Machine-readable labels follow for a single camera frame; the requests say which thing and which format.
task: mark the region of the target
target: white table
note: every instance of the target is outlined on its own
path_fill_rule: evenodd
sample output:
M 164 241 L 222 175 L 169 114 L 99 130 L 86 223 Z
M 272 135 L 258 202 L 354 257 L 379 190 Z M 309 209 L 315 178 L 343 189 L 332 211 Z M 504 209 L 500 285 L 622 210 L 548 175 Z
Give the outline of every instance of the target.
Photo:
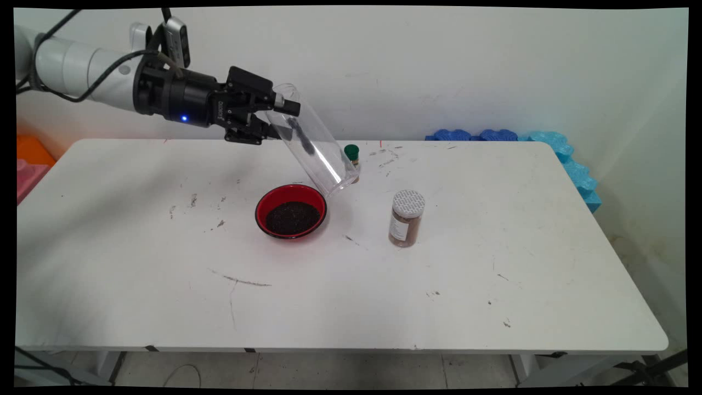
M 559 361 L 605 365 L 667 347 L 546 144 L 346 143 L 361 148 L 361 180 L 299 240 L 267 236 L 253 218 L 270 189 L 313 186 L 280 141 L 75 143 L 18 207 L 15 344 L 565 351 Z M 417 244 L 402 249 L 388 224 L 405 188 L 427 207 Z

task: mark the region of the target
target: spice jar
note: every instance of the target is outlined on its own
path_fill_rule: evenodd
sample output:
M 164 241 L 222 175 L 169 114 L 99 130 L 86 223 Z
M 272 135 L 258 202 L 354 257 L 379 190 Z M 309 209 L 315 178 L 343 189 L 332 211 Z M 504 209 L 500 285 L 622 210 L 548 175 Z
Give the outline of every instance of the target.
M 417 241 L 419 222 L 424 212 L 424 197 L 411 189 L 401 190 L 392 198 L 389 238 L 398 247 L 410 247 Z
M 344 147 L 344 153 L 351 161 L 351 164 L 353 164 L 353 166 L 360 171 L 360 164 L 358 163 L 358 151 L 358 145 L 355 144 L 349 144 Z M 360 178 L 361 176 L 356 177 L 356 179 L 352 183 L 357 183 Z

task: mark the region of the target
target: dark soil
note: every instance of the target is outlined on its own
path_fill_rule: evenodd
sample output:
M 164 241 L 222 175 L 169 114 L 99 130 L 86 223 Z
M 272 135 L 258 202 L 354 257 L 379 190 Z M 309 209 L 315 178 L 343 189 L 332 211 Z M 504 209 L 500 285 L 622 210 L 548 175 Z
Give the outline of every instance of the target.
M 279 235 L 296 235 L 312 228 L 319 221 L 319 211 L 302 202 L 287 202 L 271 210 L 265 217 L 269 231 Z

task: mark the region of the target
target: floor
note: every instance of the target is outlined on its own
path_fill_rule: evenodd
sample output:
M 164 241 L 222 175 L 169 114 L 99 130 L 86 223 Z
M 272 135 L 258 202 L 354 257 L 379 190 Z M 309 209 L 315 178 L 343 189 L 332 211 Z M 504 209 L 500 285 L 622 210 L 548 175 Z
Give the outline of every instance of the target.
M 55 356 L 83 368 L 94 359 L 89 352 Z M 628 374 L 611 369 L 584 385 L 608 385 Z M 247 389 L 467 389 L 516 383 L 508 356 L 455 354 L 131 352 L 115 380 L 131 387 Z M 15 380 L 15 386 L 24 385 Z

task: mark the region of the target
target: green bottle cap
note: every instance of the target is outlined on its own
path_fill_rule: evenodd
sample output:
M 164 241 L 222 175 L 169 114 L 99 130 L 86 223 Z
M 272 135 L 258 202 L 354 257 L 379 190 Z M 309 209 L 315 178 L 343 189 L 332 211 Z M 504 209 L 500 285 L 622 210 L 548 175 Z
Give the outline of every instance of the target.
M 351 162 L 358 160 L 358 151 L 358 145 L 355 144 L 349 144 L 344 147 L 344 153 L 349 157 Z

